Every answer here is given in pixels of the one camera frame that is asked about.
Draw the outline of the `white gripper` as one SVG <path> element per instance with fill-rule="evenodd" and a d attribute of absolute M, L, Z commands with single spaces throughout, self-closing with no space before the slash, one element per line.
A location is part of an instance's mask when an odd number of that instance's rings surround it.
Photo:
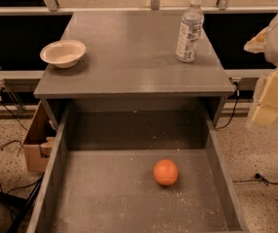
<path fill-rule="evenodd" d="M 267 28 L 248 41 L 244 50 L 251 53 L 264 52 L 267 62 L 278 66 L 278 14 Z M 251 123 L 258 127 L 268 127 L 278 117 L 278 69 L 264 79 L 263 89 L 251 115 Z"/>

